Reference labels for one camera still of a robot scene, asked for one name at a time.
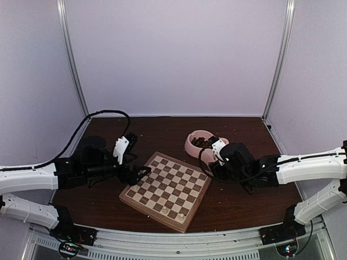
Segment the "pink double bowl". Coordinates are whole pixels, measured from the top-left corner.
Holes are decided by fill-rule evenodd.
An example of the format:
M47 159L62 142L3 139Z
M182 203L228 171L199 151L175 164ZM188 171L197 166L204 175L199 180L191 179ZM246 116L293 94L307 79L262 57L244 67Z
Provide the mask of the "pink double bowl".
M191 157L198 158L200 151L206 147L201 154L201 161L207 166L215 162L223 166L224 162L219 151L227 144L229 141L226 138L219 138L205 130L196 130L188 135L184 149Z

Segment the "white bishop piece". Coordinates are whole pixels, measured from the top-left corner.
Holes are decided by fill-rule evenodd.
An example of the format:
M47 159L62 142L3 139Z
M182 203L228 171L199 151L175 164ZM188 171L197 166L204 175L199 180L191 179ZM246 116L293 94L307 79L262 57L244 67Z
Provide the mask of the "white bishop piece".
M162 214L167 214L167 213L168 213L168 208L166 206L163 206Z

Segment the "white rook piece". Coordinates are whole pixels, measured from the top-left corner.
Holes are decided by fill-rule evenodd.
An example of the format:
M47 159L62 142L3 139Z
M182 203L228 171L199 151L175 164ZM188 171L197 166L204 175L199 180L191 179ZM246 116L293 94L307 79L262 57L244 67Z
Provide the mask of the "white rook piece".
M184 215L183 213L179 213L179 214L178 214L178 218L182 220L182 219L185 218L185 215Z

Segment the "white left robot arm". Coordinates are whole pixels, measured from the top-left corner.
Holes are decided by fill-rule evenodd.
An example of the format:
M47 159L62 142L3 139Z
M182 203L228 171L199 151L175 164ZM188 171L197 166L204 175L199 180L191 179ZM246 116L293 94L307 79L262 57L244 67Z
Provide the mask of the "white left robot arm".
M44 226L57 231L67 241L78 236L78 228L65 207L49 206L17 198L15 192L27 190L67 190L118 178L121 183L137 185L151 169L128 165L127 155L137 136L130 133L115 142L113 151L100 136L80 140L70 157L58 157L40 165L1 167L1 215Z

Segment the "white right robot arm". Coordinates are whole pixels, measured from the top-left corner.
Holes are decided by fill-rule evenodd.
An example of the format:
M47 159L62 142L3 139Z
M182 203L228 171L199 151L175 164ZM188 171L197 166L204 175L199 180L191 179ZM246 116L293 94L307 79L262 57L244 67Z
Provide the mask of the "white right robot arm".
M272 155L254 159L243 143L225 144L214 139L211 149L228 181L248 187L277 187L289 183L331 179L331 182L311 198L289 207L278 235L291 238L314 217L339 203L346 203L346 142L330 151L306 155Z

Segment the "dark chess pieces pile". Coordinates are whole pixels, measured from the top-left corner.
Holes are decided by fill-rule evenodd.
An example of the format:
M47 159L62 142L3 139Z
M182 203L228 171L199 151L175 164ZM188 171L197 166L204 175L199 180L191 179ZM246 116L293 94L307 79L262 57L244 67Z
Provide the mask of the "dark chess pieces pile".
M198 148L205 148L210 146L210 142L206 140L204 137L194 137L191 143Z

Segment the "wooden chess board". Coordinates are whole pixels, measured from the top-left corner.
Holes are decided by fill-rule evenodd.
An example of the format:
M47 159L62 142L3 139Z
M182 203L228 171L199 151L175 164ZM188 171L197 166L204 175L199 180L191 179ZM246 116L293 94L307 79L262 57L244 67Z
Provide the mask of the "wooden chess board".
M139 181L137 190L125 187L119 199L155 221L185 233L211 179L200 168L160 152L154 152L145 165L151 167L151 173ZM163 206L168 208L167 214L162 214ZM185 218L179 219L179 213Z

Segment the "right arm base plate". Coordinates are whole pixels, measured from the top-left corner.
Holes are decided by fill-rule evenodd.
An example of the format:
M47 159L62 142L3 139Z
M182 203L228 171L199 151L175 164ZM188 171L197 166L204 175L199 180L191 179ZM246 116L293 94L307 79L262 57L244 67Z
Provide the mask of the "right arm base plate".
M295 239L306 234L305 226L298 224L279 224L269 227L263 227L259 230L263 245L278 243Z

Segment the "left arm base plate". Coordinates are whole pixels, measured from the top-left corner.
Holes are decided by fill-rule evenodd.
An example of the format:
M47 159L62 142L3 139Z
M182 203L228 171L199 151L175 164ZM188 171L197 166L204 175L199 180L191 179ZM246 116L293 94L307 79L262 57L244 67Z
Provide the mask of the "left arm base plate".
M52 236L62 241L73 242L78 245L93 246L97 230L89 227L83 227L78 225L63 226L51 229Z

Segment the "right aluminium frame post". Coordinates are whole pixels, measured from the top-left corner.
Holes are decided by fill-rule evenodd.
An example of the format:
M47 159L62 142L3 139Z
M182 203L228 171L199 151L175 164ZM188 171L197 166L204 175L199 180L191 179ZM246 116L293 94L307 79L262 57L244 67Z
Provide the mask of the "right aluminium frame post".
M288 0L287 6L286 6L285 19L284 19L284 26L282 29L282 37L281 37L281 42L279 47L278 58L277 58L276 66L275 66L275 71L274 71L269 95L268 95L265 109L262 115L263 121L268 120L268 117L272 108L272 104L275 98L275 94L280 82L281 73L285 63L285 57L286 57L288 46L291 39L294 14L295 14L295 0Z

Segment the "aluminium frame post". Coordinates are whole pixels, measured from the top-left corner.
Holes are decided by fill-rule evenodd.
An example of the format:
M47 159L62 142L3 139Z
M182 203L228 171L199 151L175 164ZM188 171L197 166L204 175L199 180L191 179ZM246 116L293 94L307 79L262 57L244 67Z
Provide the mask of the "aluminium frame post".
M275 94L280 82L281 73L285 63L285 57L286 57L288 46L291 39L294 14L295 14L295 0L288 0L287 6L286 6L285 19L284 19L284 26L282 29L282 37L281 37L281 42L279 47L278 58L277 58L276 66L275 66L275 71L274 71L269 95L268 95L265 109L262 115L263 121L268 120L268 117L272 108L272 104L275 98Z
M61 30L63 34L63 39L65 42L65 48L66 48L66 53L68 58L68 66L70 69L70 73L72 75L73 86L76 90L77 98L82 108L83 114L84 116L86 116L89 114L89 110L87 107L85 96L83 94L83 90L82 90L82 86L81 86L80 78L78 74L78 69L76 66L76 61L75 61L75 57L73 53L73 46L72 46L72 42L70 38L68 19L67 19L67 13L66 13L66 4L64 0L57 0L56 5L57 5L57 11L58 11L58 16L60 20Z

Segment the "front aluminium rail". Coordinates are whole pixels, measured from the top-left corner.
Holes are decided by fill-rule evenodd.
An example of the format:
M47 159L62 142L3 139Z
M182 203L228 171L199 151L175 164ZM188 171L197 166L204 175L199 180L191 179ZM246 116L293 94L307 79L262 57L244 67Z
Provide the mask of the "front aluminium rail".
M259 229L198 233L146 233L109 230L97 231L93 246L72 259L337 259L322 218L306 227L307 234L285 242L264 245ZM299 255L286 257L278 252L284 243L298 242ZM19 259L63 259L59 243L47 230L31 226L24 252Z

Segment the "left aluminium frame post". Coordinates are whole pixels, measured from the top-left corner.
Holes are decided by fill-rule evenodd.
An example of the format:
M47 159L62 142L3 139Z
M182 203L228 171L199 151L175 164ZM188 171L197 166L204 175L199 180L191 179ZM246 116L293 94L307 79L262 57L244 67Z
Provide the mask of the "left aluminium frame post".
M72 42L70 38L68 19L67 19L67 13L66 13L66 4L64 0L57 0L56 5L57 5L57 11L58 11L58 16L60 20L61 30L63 34L63 39L65 42L65 48L66 48L66 53L68 58L68 66L70 69L70 73L72 75L73 86L76 90L77 98L82 108L83 114L84 116L86 116L89 114L89 110L87 107L85 96L83 94L83 90L82 90L82 86L81 86L80 78L78 74L78 69L76 66L76 61L75 61L75 57L73 53L73 46L72 46Z

